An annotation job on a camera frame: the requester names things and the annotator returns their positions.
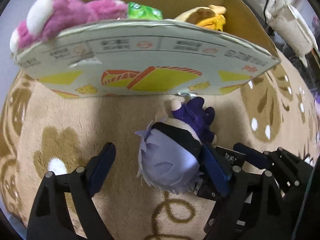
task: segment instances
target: white plush foot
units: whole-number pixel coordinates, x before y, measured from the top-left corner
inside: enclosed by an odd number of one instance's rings
[[[19,42],[19,34],[18,34],[18,30],[15,29],[10,39],[10,50],[12,53],[18,52],[18,42]]]
[[[27,16],[27,28],[34,37],[38,36],[53,14],[53,0],[37,0]]]
[[[171,110],[172,111],[177,111],[178,109],[181,108],[181,106],[182,106],[182,103],[177,98],[175,98],[171,101]]]
[[[213,141],[211,143],[212,145],[217,144],[217,135],[214,135]]]

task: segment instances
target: purple object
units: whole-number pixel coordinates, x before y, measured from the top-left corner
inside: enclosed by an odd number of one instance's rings
[[[174,118],[190,125],[202,143],[211,144],[215,134],[210,131],[210,125],[213,122],[215,112],[213,107],[203,109],[203,105],[204,99],[195,97],[187,104],[182,103],[180,109],[171,112]]]

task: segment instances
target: green package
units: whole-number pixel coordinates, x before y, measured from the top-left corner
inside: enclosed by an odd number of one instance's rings
[[[128,4],[128,19],[162,20],[162,12],[150,6],[130,2]]]

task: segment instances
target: white pillow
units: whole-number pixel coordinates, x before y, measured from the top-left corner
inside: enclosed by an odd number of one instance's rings
[[[287,42],[298,57],[304,57],[313,47],[318,48],[305,20],[291,5],[285,5],[268,25]]]

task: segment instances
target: brown and yellow plush toy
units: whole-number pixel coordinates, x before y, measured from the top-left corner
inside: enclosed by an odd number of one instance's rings
[[[227,9],[223,6],[209,5],[188,10],[175,18],[177,21],[188,22],[199,27],[223,31],[226,19],[223,16]]]

